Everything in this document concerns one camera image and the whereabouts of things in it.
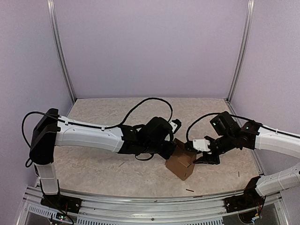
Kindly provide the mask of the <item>brown cardboard box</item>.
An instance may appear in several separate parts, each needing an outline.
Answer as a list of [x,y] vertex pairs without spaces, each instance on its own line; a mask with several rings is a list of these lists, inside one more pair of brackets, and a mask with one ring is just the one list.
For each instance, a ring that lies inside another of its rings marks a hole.
[[196,153],[187,151],[185,144],[179,139],[175,138],[174,142],[176,148],[170,158],[165,161],[165,166],[178,178],[185,181],[193,173]]

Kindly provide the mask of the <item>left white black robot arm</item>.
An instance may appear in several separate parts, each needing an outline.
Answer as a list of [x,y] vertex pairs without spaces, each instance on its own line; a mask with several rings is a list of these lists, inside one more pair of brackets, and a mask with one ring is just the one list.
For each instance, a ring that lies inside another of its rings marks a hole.
[[155,154],[169,159],[176,144],[174,134],[181,127],[178,119],[153,117],[147,124],[129,126],[123,122],[114,126],[83,123],[60,116],[58,109],[41,112],[42,119],[34,127],[29,160],[39,175],[41,205],[61,213],[79,213],[82,200],[60,193],[54,166],[56,146],[80,146],[107,150],[118,154]]

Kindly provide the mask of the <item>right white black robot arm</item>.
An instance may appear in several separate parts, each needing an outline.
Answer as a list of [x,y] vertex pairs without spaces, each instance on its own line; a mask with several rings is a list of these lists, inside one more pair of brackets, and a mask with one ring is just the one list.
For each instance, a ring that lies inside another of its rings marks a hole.
[[[210,124],[218,134],[214,139],[205,136],[203,139],[189,139],[186,132],[186,146],[190,151],[202,156],[194,164],[218,165],[220,155],[233,149],[269,150],[291,156],[300,157],[300,136],[293,133],[270,128],[262,123],[245,118],[245,124],[239,126],[236,115],[227,111],[211,113]],[[299,186],[300,165],[267,176],[252,178],[241,195],[234,195],[224,200],[226,211],[236,212],[253,207],[262,207],[268,195]]]

